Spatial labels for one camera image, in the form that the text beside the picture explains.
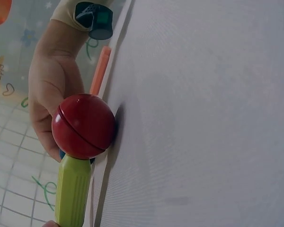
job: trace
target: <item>white panel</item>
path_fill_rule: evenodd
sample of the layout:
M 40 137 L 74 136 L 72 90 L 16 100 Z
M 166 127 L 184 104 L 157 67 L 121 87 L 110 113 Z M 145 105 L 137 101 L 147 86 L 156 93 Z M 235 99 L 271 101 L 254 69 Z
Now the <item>white panel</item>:
M 136 0 L 127 23 L 101 226 L 284 227 L 284 0 Z

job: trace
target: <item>sleeve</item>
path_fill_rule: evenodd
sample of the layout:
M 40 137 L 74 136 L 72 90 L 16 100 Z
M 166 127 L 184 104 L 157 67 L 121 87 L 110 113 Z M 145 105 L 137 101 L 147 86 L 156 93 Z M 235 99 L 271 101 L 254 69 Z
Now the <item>sleeve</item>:
M 80 2 L 90 2 L 109 7 L 113 0 L 61 0 L 54 10 L 51 20 L 59 20 L 80 31 L 89 31 L 75 19 L 75 9 Z

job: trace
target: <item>printed flower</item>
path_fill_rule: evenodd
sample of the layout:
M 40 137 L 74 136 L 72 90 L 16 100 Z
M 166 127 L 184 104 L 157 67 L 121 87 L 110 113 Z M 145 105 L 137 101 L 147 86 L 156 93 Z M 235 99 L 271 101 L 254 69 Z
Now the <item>printed flower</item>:
M 21 41 L 24 42 L 24 45 L 28 47 L 32 41 L 37 41 L 35 38 L 35 31 L 30 31 L 25 29 L 24 35 L 21 37 Z

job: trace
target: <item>green handle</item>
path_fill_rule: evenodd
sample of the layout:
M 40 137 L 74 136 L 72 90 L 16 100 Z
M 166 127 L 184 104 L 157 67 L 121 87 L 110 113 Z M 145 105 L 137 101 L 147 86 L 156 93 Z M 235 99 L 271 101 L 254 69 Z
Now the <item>green handle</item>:
M 55 218 L 60 227 L 82 227 L 91 166 L 89 160 L 65 155 L 59 167 Z

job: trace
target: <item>orange marker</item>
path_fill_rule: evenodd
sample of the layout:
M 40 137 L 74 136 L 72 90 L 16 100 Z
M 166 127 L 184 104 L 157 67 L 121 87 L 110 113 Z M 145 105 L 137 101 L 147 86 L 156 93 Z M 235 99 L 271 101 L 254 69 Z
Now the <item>orange marker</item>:
M 91 83 L 91 87 L 89 90 L 89 93 L 92 95 L 97 96 L 99 94 L 101 83 L 102 83 L 102 80 L 105 74 L 105 70 L 108 64 L 109 55 L 111 51 L 112 49 L 108 46 L 104 46 L 102 48 L 99 61 L 96 67 L 96 71 L 94 74 L 94 78 L 93 78 L 93 81 Z

